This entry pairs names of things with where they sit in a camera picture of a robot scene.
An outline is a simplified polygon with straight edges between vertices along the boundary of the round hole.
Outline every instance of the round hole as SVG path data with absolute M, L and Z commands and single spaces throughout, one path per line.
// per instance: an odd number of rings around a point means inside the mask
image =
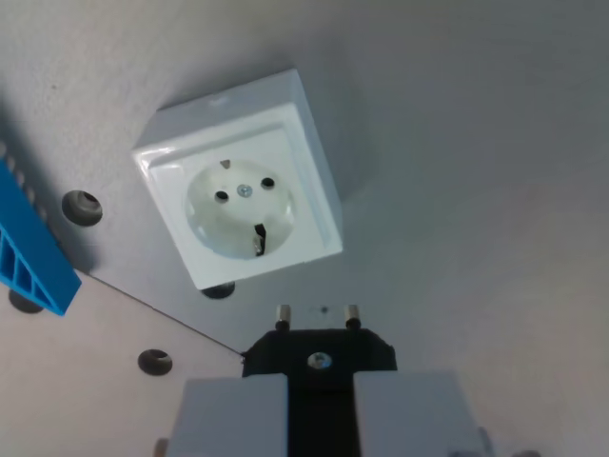
M 272 178 L 265 178 L 262 180 L 260 185 L 263 187 L 263 189 L 271 190 L 275 187 L 275 180 Z
M 61 209 L 66 218 L 77 226 L 91 227 L 102 220 L 99 200 L 83 190 L 71 190 L 64 195 Z
M 160 349 L 147 349 L 137 358 L 137 366 L 150 376 L 163 376 L 173 368 L 169 354 Z
M 201 293 L 205 295 L 207 298 L 211 298 L 212 300 L 220 300 L 232 295 L 235 291 L 235 283 L 225 283 L 220 286 L 215 286 L 213 288 L 204 288 L 201 290 Z
M 222 190 L 216 192 L 216 202 L 226 203 L 228 201 L 228 194 Z
M 44 309 L 36 305 L 31 300 L 19 295 L 14 290 L 9 291 L 9 301 L 10 304 L 15 307 L 15 309 L 25 312 L 26 314 L 36 314 Z
M 259 187 L 266 178 L 273 180 L 273 191 Z M 244 198 L 248 193 L 240 194 L 240 186 L 252 184 L 252 194 Z M 229 192 L 230 205 L 219 203 L 219 191 Z M 261 252 L 273 253 L 293 232 L 298 212 L 289 184 L 246 160 L 233 160 L 228 169 L 220 163 L 203 169 L 188 184 L 184 203 L 194 236 L 206 248 L 230 259 L 249 260 L 260 257 Z M 258 226 L 264 226 L 265 236 Z M 264 249 L 260 236 L 265 238 Z

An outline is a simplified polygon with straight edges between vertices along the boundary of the power outlet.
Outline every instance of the power outlet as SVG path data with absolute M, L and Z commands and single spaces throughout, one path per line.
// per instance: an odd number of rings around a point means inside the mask
M 197 288 L 343 250 L 296 70 L 157 112 L 133 157 Z

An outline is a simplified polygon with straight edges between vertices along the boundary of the blue plastic part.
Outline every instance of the blue plastic part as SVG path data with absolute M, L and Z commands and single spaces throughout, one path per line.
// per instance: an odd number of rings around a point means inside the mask
M 81 281 L 0 160 L 0 281 L 63 316 Z

